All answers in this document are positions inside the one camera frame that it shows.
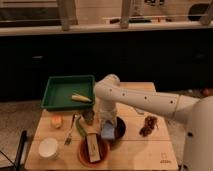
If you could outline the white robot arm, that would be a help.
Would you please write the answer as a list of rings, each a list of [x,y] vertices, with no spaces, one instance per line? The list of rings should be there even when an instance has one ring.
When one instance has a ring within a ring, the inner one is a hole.
[[[122,103],[185,124],[181,171],[213,171],[213,96],[194,98],[123,88],[114,74],[98,81],[94,93],[106,120],[114,120],[116,104]]]

